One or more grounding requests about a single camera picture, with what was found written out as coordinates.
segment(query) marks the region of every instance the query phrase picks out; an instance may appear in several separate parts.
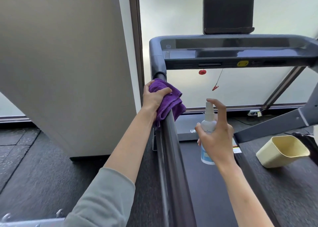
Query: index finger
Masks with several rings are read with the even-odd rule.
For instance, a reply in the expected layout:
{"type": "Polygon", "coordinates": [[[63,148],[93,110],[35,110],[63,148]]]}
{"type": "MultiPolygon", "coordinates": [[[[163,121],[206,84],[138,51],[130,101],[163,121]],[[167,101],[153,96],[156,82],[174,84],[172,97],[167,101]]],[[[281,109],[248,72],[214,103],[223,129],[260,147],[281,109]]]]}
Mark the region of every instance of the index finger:
{"type": "Polygon", "coordinates": [[[226,106],[217,99],[206,99],[217,107],[217,124],[222,127],[227,127],[226,106]]]}
{"type": "Polygon", "coordinates": [[[148,82],[147,84],[145,84],[145,86],[143,87],[143,92],[149,92],[149,86],[154,82],[155,80],[152,80],[150,82],[148,82]]]}

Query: purple cloth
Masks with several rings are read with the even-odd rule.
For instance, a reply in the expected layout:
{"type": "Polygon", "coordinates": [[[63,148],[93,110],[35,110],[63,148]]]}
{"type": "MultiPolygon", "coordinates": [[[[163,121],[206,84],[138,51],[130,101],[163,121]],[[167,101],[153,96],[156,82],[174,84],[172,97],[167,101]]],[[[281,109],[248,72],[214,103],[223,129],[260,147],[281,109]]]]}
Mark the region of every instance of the purple cloth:
{"type": "Polygon", "coordinates": [[[149,86],[149,92],[157,92],[158,90],[166,87],[172,89],[172,92],[164,96],[157,110],[157,118],[155,120],[156,127],[159,126],[159,122],[161,120],[167,117],[171,109],[175,121],[186,110],[186,107],[182,104],[182,100],[180,99],[182,93],[177,88],[161,79],[155,79],[155,81],[149,86]]]}

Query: beige wastebasket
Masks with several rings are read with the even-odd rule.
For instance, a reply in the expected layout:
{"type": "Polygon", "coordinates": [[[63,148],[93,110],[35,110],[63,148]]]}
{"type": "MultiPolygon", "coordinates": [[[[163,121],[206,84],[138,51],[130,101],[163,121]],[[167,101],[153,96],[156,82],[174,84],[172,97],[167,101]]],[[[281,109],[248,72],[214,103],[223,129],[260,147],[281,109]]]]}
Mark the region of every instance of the beige wastebasket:
{"type": "Polygon", "coordinates": [[[257,153],[260,163],[266,168],[285,166],[299,158],[309,156],[305,145],[294,136],[272,137],[257,153]]]}

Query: hand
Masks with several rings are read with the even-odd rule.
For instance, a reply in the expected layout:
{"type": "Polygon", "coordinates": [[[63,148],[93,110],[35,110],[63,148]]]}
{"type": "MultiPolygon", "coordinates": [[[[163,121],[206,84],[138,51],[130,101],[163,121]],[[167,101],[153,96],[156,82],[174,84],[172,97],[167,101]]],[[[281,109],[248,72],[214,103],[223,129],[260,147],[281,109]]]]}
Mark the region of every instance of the hand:
{"type": "Polygon", "coordinates": [[[233,127],[227,123],[226,107],[216,99],[207,99],[217,107],[218,119],[212,134],[206,134],[198,123],[195,127],[199,135],[198,145],[203,144],[206,153],[215,162],[218,168],[235,163],[233,153],[233,127]]]}
{"type": "Polygon", "coordinates": [[[156,111],[159,108],[161,101],[163,97],[166,94],[169,94],[172,92],[172,90],[169,87],[163,88],[161,90],[158,90],[157,92],[150,93],[149,92],[149,86],[154,82],[154,80],[150,81],[148,84],[145,85],[143,88],[143,100],[142,100],[142,109],[145,109],[147,111],[151,111],[151,113],[154,115],[154,119],[156,119],[156,111]]]}

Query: person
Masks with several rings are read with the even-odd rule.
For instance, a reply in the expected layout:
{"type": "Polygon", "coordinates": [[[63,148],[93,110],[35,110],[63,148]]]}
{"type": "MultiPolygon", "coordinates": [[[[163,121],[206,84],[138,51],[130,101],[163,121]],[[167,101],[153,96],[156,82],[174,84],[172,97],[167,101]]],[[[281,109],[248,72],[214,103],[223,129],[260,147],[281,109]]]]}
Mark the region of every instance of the person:
{"type": "MultiPolygon", "coordinates": [[[[164,88],[149,92],[144,87],[143,105],[132,123],[66,217],[64,227],[124,227],[127,224],[135,193],[135,182],[157,109],[171,92],[164,88]]],[[[239,227],[272,227],[273,224],[236,164],[233,154],[233,128],[227,123],[226,107],[216,99],[207,99],[218,109],[215,131],[208,135],[198,123],[199,140],[224,178],[239,227]]]]}

